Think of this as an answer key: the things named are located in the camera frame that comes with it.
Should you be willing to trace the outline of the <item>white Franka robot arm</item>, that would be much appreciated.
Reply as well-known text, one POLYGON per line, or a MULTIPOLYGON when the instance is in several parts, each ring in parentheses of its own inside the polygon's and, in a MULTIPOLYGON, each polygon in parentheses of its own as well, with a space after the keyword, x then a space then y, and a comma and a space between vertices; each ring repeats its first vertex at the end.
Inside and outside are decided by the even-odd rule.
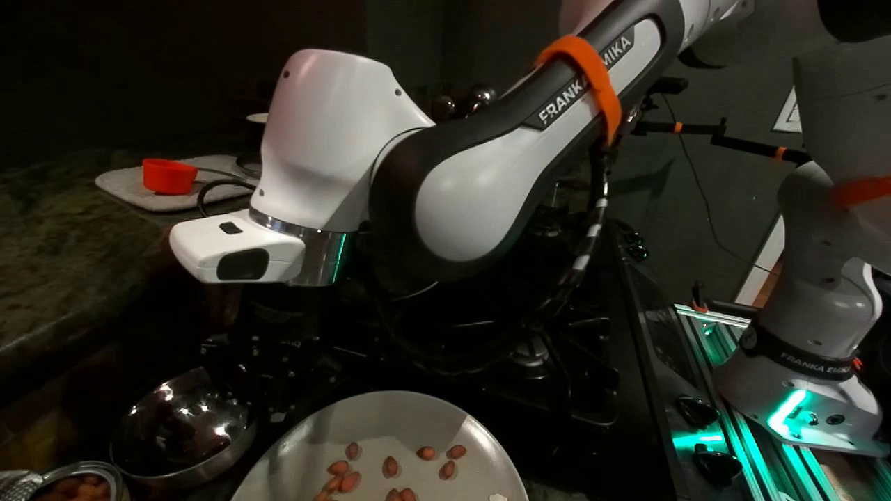
POLYGON ((495 106, 438 122, 365 56, 297 51, 278 71, 261 173, 239 211, 177 222, 173 257, 204 284, 329 286, 333 248, 368 229, 396 269, 461 280, 500 261, 544 179, 590 142, 616 148, 626 110, 695 42, 775 13, 835 35, 872 32, 843 0, 583 0, 495 106))

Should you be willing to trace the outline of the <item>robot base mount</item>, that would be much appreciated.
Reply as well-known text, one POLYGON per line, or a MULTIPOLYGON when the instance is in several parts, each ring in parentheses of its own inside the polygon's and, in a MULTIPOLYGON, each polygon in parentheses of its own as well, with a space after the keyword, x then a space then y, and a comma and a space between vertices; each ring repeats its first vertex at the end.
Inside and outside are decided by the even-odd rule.
POLYGON ((782 443, 887 456, 882 410, 858 378, 853 358, 803 351, 764 326, 736 339, 736 353, 713 369, 718 394, 782 443))

